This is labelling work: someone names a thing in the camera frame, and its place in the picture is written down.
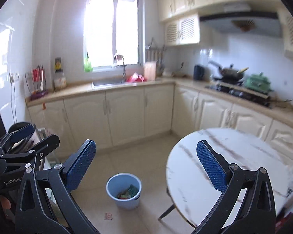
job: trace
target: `floor tile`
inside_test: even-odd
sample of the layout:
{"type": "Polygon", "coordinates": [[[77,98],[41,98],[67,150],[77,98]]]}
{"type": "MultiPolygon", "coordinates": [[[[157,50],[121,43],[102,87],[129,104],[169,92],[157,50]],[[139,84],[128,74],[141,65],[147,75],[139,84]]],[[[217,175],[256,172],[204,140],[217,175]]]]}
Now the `floor tile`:
{"type": "Polygon", "coordinates": [[[157,220],[172,205],[172,200],[166,193],[165,168],[149,173],[149,178],[144,180],[144,182],[142,181],[141,201],[137,212],[150,233],[192,233],[194,229],[182,218],[176,209],[161,221],[157,220]]]}
{"type": "Polygon", "coordinates": [[[78,190],[105,187],[108,179],[115,174],[117,172],[107,154],[96,156],[84,175],[78,190]]]}
{"type": "Polygon", "coordinates": [[[72,195],[101,234],[193,232],[194,229],[176,209],[161,221],[157,220],[172,205],[166,193],[166,161],[177,142],[174,136],[167,135],[95,158],[72,195]],[[105,190],[108,178],[122,172],[135,174],[142,181],[140,205],[132,211],[118,208],[105,190]],[[112,213],[113,219],[105,220],[105,213],[112,213]]]}
{"type": "Polygon", "coordinates": [[[169,153],[178,140],[172,135],[158,138],[141,145],[115,151],[110,154],[118,173],[141,176],[166,165],[169,153]]]}
{"type": "Polygon", "coordinates": [[[101,233],[148,234],[148,229],[137,215],[136,210],[123,210],[107,195],[105,188],[84,190],[74,193],[76,200],[89,221],[101,233]],[[112,213],[112,220],[105,220],[104,214],[112,213]]]}

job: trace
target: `green pot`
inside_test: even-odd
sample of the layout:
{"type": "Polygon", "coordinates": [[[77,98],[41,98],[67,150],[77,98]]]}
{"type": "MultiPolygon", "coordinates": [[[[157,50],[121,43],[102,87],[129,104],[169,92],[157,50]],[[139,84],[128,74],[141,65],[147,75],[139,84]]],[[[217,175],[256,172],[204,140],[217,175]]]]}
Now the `green pot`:
{"type": "Polygon", "coordinates": [[[270,81],[266,76],[263,75],[263,73],[252,74],[244,82],[244,87],[250,90],[261,92],[263,94],[268,94],[271,91],[270,81]]]}

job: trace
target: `faucet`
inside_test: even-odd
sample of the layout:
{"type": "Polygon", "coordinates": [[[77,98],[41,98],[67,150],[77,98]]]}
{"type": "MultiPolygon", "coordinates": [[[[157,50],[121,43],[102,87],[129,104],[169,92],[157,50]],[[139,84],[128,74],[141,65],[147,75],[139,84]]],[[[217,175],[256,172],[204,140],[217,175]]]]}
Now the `faucet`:
{"type": "Polygon", "coordinates": [[[125,65],[124,56],[121,55],[121,54],[116,53],[114,55],[114,63],[117,63],[118,61],[123,61],[122,65],[117,65],[117,66],[122,66],[123,67],[123,81],[125,82],[126,81],[126,66],[127,65],[125,65]]]}

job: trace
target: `window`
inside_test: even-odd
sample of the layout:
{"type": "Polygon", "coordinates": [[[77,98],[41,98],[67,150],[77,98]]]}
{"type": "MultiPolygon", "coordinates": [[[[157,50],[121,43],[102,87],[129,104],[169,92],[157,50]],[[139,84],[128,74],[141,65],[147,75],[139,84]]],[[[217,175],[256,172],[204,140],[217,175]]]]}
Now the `window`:
{"type": "Polygon", "coordinates": [[[85,56],[92,68],[111,66],[116,53],[124,56],[126,65],[138,64],[138,47],[138,0],[90,0],[85,56]]]}

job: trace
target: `gas stove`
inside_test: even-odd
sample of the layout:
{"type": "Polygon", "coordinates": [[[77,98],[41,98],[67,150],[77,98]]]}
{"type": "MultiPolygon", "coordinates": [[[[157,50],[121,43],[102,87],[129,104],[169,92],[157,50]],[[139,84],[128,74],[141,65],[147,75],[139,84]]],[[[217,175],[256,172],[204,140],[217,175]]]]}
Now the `gas stove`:
{"type": "Polygon", "coordinates": [[[224,92],[232,96],[257,103],[259,105],[263,105],[266,107],[270,106],[269,95],[265,95],[263,93],[247,89],[242,86],[242,83],[243,82],[237,82],[233,84],[233,83],[227,83],[221,80],[217,80],[217,81],[211,82],[210,85],[207,86],[207,88],[224,92]]]}

